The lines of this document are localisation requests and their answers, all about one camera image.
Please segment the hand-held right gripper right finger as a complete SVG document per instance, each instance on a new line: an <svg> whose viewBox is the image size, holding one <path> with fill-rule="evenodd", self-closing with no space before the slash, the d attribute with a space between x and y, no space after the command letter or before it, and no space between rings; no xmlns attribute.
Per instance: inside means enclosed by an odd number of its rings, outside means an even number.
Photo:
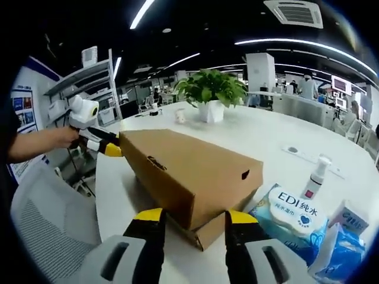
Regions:
<svg viewBox="0 0 379 284"><path fill-rule="evenodd" d="M231 283L316 283L306 262L247 213L225 212L225 245Z"/></svg>

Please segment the person's left hand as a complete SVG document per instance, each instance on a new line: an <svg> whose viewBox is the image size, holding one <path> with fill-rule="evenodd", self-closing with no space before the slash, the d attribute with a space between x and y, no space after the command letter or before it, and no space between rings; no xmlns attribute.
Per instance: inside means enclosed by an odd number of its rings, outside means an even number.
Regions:
<svg viewBox="0 0 379 284"><path fill-rule="evenodd" d="M53 149L69 148L79 138L79 131L72 127L52 128L47 132Z"/></svg>

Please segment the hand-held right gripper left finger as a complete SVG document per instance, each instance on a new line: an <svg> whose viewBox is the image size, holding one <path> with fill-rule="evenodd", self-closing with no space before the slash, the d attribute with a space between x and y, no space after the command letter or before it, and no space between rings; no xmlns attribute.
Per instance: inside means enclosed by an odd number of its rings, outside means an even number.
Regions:
<svg viewBox="0 0 379 284"><path fill-rule="evenodd" d="M123 235L114 235L86 255L63 283L158 283L164 261L166 212L138 213Z"/></svg>

